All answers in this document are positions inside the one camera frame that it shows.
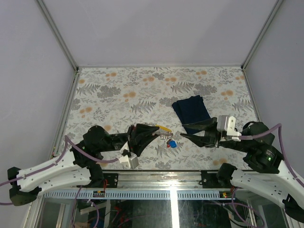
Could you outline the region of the metal keyring with yellow handle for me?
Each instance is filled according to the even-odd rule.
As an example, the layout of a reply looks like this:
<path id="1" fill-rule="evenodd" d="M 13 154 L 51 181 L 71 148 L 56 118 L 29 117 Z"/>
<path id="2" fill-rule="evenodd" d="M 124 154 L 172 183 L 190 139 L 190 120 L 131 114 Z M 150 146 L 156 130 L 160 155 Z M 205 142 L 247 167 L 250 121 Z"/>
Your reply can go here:
<path id="1" fill-rule="evenodd" d="M 159 136 L 162 140 L 165 140 L 167 144 L 167 148 L 177 147 L 176 142 L 172 139 L 174 136 L 172 130 L 161 125 L 156 125 L 155 127 L 158 127 L 158 130 L 156 130 L 152 134 Z"/>

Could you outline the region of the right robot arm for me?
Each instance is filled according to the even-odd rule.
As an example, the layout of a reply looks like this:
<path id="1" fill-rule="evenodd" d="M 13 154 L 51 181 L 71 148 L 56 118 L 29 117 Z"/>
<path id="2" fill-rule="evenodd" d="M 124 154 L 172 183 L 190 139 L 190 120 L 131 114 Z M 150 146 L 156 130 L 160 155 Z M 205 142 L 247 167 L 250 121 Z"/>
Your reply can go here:
<path id="1" fill-rule="evenodd" d="M 270 200 L 285 210 L 285 213 L 298 222 L 304 221 L 304 179 L 289 164 L 284 146 L 276 149 L 272 143 L 273 131 L 282 131 L 279 123 L 268 128 L 262 122 L 251 121 L 241 132 L 235 128 L 236 118 L 220 115 L 197 123 L 184 124 L 183 127 L 203 131 L 203 136 L 185 134 L 182 136 L 198 147 L 227 148 L 246 155 L 243 161 L 255 172 L 269 176 L 273 184 L 223 163 L 216 174 L 219 186 L 239 187 Z"/>

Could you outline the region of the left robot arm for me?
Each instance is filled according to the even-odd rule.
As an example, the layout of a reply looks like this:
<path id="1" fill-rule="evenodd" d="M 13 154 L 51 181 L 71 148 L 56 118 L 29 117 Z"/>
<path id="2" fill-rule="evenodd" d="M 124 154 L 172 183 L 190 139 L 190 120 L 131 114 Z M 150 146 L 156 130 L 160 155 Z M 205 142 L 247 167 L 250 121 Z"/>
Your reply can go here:
<path id="1" fill-rule="evenodd" d="M 105 178 L 101 164 L 122 163 L 134 169 L 143 150 L 159 136 L 160 128 L 131 125 L 125 133 L 109 134 L 99 125 L 92 126 L 75 144 L 65 136 L 63 152 L 44 163 L 27 169 L 7 170 L 10 205 L 23 206 L 47 192 L 73 186 L 102 187 Z"/>

